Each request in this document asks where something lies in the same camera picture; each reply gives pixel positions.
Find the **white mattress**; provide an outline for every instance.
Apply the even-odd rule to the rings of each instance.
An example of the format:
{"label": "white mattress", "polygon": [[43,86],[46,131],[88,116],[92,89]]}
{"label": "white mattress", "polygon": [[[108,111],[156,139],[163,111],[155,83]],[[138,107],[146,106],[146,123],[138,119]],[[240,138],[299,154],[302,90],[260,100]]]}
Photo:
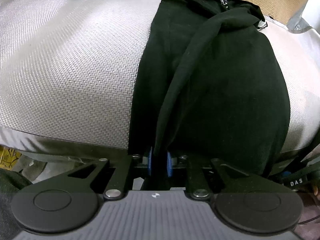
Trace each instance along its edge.
{"label": "white mattress", "polygon": [[[137,69],[160,1],[0,0],[0,128],[127,148]],[[290,96],[283,151],[299,149],[320,124],[320,71],[296,34],[271,22],[262,32]]]}

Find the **hand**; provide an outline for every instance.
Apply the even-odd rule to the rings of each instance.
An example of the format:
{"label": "hand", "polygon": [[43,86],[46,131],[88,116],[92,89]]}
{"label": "hand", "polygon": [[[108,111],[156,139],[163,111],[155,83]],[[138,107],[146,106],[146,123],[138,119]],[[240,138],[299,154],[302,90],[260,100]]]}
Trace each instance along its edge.
{"label": "hand", "polygon": [[316,198],[320,200],[320,190],[318,189],[318,186],[315,184],[312,184],[313,194],[315,194]]}

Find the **person's leg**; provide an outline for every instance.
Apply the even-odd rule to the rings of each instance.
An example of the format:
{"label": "person's leg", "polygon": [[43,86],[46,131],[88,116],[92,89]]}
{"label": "person's leg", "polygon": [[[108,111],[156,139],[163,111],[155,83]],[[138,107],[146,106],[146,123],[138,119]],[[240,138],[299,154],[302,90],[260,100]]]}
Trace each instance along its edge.
{"label": "person's leg", "polygon": [[0,168],[0,240],[11,240],[19,233],[11,212],[11,200],[15,193],[30,184],[20,173]]}

